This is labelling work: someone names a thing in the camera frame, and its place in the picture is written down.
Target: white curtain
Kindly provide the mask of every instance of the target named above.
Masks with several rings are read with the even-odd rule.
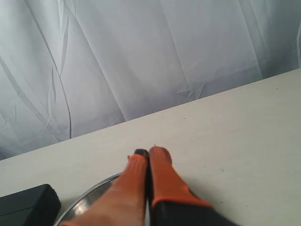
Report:
[[[301,0],[0,0],[0,159],[296,69],[300,21]]]

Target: orange rubber grip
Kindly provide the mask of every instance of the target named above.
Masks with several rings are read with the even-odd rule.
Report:
[[[171,156],[163,147],[152,147],[149,151],[153,182],[154,207],[158,202],[170,201],[211,207],[211,204],[195,197],[187,184],[172,167]]]
[[[147,166],[145,156],[130,156],[126,169],[109,190],[84,214],[60,226],[143,226]]]

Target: silver bowl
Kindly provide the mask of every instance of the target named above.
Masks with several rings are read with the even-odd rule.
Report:
[[[86,212],[90,206],[99,199],[112,185],[112,183],[119,177],[119,174],[111,176],[97,185],[93,186],[85,193],[83,193],[57,220],[54,226],[58,226],[60,223],[66,220],[71,220],[78,215]]]

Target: white table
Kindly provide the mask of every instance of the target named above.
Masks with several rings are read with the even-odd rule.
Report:
[[[65,210],[154,144],[233,221],[300,225],[301,70],[0,161],[0,196],[49,183]]]

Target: black box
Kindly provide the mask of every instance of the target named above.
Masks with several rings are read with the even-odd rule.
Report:
[[[33,187],[0,198],[0,226],[51,226],[60,208],[50,185]]]

